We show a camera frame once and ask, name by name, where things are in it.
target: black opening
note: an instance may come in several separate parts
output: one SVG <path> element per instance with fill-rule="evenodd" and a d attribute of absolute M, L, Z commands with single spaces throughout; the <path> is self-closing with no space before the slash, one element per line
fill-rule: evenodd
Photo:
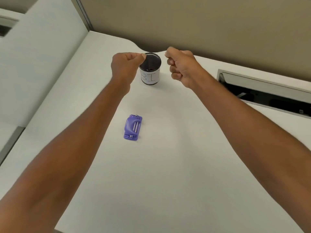
<path fill-rule="evenodd" d="M 10 30 L 10 27 L 0 25 L 0 36 L 4 37 Z"/>
<path fill-rule="evenodd" d="M 311 117 L 311 104 L 309 103 L 232 85 L 227 83 L 221 74 L 218 81 L 242 100 Z"/>
<path fill-rule="evenodd" d="M 160 57 L 157 54 L 151 52 L 146 53 L 146 55 L 147 57 L 145 61 L 139 67 L 146 72 L 153 72 L 158 70 L 161 66 Z"/>

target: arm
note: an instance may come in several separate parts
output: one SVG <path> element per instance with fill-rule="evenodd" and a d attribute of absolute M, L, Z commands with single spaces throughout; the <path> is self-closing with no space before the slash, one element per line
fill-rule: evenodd
<path fill-rule="evenodd" d="M 28 165 L 0 201 L 0 232 L 52 232 L 87 173 L 145 54 L 119 53 L 93 103 Z"/>
<path fill-rule="evenodd" d="M 231 94 L 191 52 L 170 47 L 166 56 L 172 78 L 194 91 L 255 178 L 304 232 L 311 232 L 310 150 Z"/>

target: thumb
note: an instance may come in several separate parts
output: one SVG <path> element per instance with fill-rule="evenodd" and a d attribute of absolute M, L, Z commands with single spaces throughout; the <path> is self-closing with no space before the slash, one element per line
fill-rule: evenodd
<path fill-rule="evenodd" d="M 174 61 L 177 61 L 182 55 L 183 53 L 180 50 L 177 50 L 172 46 L 170 46 L 165 52 L 165 56 L 167 58 L 172 58 Z"/>
<path fill-rule="evenodd" d="M 134 59 L 132 59 L 131 61 L 133 61 L 133 63 L 135 65 L 140 66 L 146 59 L 146 54 L 139 54 L 138 56 L 136 56 Z"/>

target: person's left hand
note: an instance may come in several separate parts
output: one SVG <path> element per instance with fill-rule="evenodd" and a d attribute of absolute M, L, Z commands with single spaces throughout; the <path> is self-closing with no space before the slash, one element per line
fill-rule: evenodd
<path fill-rule="evenodd" d="M 144 62 L 145 58 L 145 54 L 133 52 L 115 54 L 111 63 L 111 81 L 121 83 L 125 86 L 128 93 L 130 84 L 133 82 L 137 73 L 137 69 Z"/>

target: person's left arm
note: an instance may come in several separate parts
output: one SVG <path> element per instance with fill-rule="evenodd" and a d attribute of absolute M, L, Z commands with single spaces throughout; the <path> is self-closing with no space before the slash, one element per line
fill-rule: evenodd
<path fill-rule="evenodd" d="M 145 54 L 118 53 L 92 104 L 28 165 L 0 201 L 0 232 L 52 232 L 90 168 Z"/>

